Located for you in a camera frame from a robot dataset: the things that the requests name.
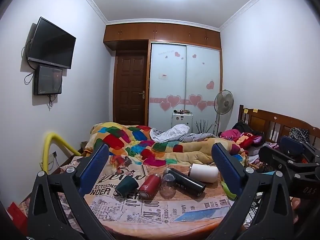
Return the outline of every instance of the door handle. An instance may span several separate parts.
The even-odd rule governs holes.
[[[142,91],[142,93],[139,93],[139,95],[142,95],[142,99],[144,99],[146,97],[146,93],[144,90]]]

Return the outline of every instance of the wooden bed headboard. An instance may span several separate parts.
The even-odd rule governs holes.
[[[310,144],[320,149],[320,129],[299,119],[260,109],[248,109],[240,105],[238,121],[241,120],[251,129],[263,132],[266,141],[273,143],[279,142],[282,136],[289,135],[293,127],[307,129],[310,132]]]

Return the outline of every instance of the yellow hose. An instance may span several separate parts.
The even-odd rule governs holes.
[[[51,132],[47,135],[47,137],[44,140],[44,149],[43,149],[43,170],[48,173],[48,157],[49,157],[49,149],[50,149],[50,143],[52,139],[55,139],[59,141],[63,146],[65,146],[70,152],[72,152],[75,156],[80,156],[81,154],[73,149],[70,144],[68,144],[61,136],[58,134]]]

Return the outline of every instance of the standing fan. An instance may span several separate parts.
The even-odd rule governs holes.
[[[216,122],[214,123],[213,133],[217,127],[216,135],[218,134],[220,115],[226,114],[233,106],[233,96],[229,90],[222,90],[214,100],[214,109],[217,112]]]

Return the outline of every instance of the white sticker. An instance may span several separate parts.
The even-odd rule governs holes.
[[[160,73],[159,79],[167,79],[167,74]]]

